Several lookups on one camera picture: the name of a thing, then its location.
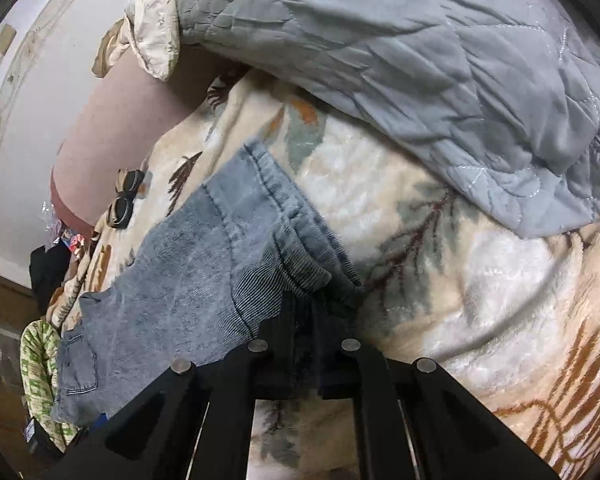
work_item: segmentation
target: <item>white wall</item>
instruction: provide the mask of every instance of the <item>white wall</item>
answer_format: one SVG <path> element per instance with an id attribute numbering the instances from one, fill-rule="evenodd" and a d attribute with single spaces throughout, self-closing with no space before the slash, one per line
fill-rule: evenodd
<path id="1" fill-rule="evenodd" d="M 126 0 L 19 0 L 0 66 L 0 275 L 29 286 L 29 254 L 45 241 L 56 153 L 99 80 L 91 65 Z"/>

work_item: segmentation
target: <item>blanket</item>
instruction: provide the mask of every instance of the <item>blanket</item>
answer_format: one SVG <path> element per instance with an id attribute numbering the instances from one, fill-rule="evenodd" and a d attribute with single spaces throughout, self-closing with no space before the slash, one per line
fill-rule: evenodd
<path id="1" fill-rule="evenodd" d="M 58 389 L 56 355 L 60 336 L 53 326 L 38 319 L 29 323 L 20 341 L 20 372 L 27 409 L 51 441 L 64 451 L 77 434 L 78 428 L 51 418 L 51 407 Z"/>
<path id="2" fill-rule="evenodd" d="M 600 218 L 600 42 L 559 0 L 176 0 L 201 44 L 414 153 L 523 237 Z"/>
<path id="3" fill-rule="evenodd" d="M 600 221 L 522 239 L 368 123 L 244 72 L 156 143 L 129 226 L 99 224 L 80 290 L 106 289 L 147 231 L 257 136 L 363 278 L 360 337 L 389 358 L 436 359 L 561 478 L 586 471 L 600 450 Z M 54 323 L 79 319 L 78 298 Z M 258 402 L 248 475 L 356 478 L 350 404 Z"/>

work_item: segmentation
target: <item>metal bolt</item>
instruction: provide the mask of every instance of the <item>metal bolt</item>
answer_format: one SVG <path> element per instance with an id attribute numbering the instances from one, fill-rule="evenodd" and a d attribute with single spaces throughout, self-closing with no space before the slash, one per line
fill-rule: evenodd
<path id="1" fill-rule="evenodd" d="M 433 370 L 438 368 L 438 365 L 433 359 L 423 357 L 422 359 L 418 359 L 418 362 L 416 363 L 416 368 L 423 373 L 430 374 Z"/>
<path id="2" fill-rule="evenodd" d="M 269 343 L 264 341 L 264 339 L 254 339 L 249 343 L 249 350 L 256 354 L 264 352 L 267 348 L 269 348 Z"/>
<path id="3" fill-rule="evenodd" d="M 360 350 L 361 345 L 357 339 L 349 338 L 340 343 L 340 346 L 342 346 L 345 352 L 355 352 L 356 350 Z"/>
<path id="4" fill-rule="evenodd" d="M 171 363 L 171 370 L 178 375 L 182 375 L 184 372 L 188 372 L 191 368 L 191 361 L 183 357 L 177 357 Z"/>

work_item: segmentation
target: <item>wooden surface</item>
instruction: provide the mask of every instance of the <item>wooden surface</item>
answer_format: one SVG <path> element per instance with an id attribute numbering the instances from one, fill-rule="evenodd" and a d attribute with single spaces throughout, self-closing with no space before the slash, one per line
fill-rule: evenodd
<path id="1" fill-rule="evenodd" d="M 42 466 L 29 454 L 22 431 L 26 412 L 22 391 L 0 383 L 0 452 L 14 471 L 24 478 L 35 478 Z"/>
<path id="2" fill-rule="evenodd" d="M 0 327 L 21 333 L 24 327 L 39 317 L 31 291 L 0 277 Z"/>

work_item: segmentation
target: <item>green patterned cloth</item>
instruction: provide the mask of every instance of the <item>green patterned cloth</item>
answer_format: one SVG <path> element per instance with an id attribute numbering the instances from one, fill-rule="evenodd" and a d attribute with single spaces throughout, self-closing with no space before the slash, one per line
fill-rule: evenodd
<path id="1" fill-rule="evenodd" d="M 60 336 L 49 323 L 43 320 L 29 323 L 20 340 L 20 371 L 30 415 L 64 451 L 78 428 L 51 418 L 51 406 L 58 388 L 56 354 L 59 345 Z"/>

